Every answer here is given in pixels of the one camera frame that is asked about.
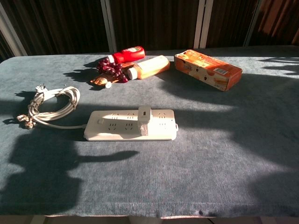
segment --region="white cable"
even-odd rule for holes
[[[40,113],[39,106],[46,100],[59,95],[66,95],[70,98],[70,102],[62,109],[56,112]],[[65,89],[47,90],[44,86],[36,87],[36,94],[28,105],[28,116],[22,114],[17,117],[19,121],[25,121],[25,126],[29,129],[33,128],[37,123],[59,129],[77,129],[85,128],[86,125],[80,126],[58,126],[47,123],[47,121],[62,118],[76,109],[80,99],[80,92],[77,88],[69,86]]]

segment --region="orange box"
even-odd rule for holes
[[[176,69],[221,91],[229,90],[240,79],[242,69],[194,50],[174,56]]]

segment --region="electrical outlet socket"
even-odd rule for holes
[[[139,113],[143,110],[122,111],[93,111],[84,131],[88,141],[147,141],[174,140],[177,136],[178,125],[174,119],[173,110],[151,110],[148,108],[144,120]],[[140,122],[147,122],[147,135],[141,130]]]

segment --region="ketchup bottle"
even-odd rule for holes
[[[144,49],[140,46],[124,49],[121,52],[108,55],[110,63],[133,62],[145,57]]]

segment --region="curtain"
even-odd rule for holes
[[[193,48],[199,0],[111,0],[117,48]]]
[[[243,46],[257,0],[214,0],[206,47]]]
[[[13,52],[11,51],[3,34],[0,32],[0,63],[13,56],[14,56]]]
[[[250,45],[299,45],[299,0],[265,0]]]
[[[1,0],[28,55],[108,52],[100,0]]]

